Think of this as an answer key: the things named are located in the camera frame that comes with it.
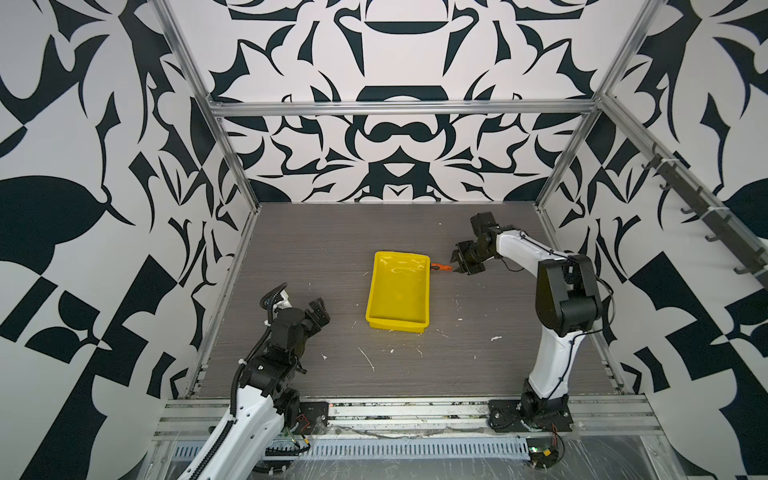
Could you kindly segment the orange handled screwdriver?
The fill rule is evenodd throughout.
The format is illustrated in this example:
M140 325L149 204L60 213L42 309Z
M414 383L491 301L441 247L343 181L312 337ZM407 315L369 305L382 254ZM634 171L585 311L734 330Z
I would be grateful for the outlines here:
M451 265L446 264L440 264L440 263L431 263L430 269L432 271L441 271L441 272L453 272L454 268Z

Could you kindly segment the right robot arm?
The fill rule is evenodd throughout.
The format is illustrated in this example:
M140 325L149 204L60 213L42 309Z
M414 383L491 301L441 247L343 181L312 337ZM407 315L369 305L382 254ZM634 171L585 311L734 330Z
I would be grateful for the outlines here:
M570 424L569 380L576 354L604 315L592 261L533 239L514 226L500 226L492 213L470 219L475 238L456 244L451 261L467 275L491 259L510 260L536 279L534 307L542 335L524 391L516 401L489 402L488 424L497 432L548 430Z

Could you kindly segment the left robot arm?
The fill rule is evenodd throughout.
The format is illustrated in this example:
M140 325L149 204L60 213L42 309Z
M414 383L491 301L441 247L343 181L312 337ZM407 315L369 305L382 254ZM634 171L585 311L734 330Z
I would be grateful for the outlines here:
M301 357L309 338L330 322L325 303L317 298L302 310L293 307L279 290L261 302L267 311L262 337L238 361L230 385L229 407L182 479L248 479L254 474L279 475L290 460L307 452L304 438L288 451L275 447L281 435L289 435L300 416L299 392L290 387L297 373L306 370Z

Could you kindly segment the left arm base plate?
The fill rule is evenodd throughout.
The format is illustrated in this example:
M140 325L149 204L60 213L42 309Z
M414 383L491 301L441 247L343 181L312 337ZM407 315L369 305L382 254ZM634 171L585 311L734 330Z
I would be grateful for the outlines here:
M315 434L327 427L328 415L328 402L301 401L288 407L284 414L285 427L293 434Z

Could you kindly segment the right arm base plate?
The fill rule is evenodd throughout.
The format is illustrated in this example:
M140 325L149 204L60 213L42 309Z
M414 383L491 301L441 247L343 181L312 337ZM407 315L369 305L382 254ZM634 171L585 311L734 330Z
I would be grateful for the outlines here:
M547 400L526 394L519 400L491 400L488 409L488 426L495 432L572 430L568 396Z

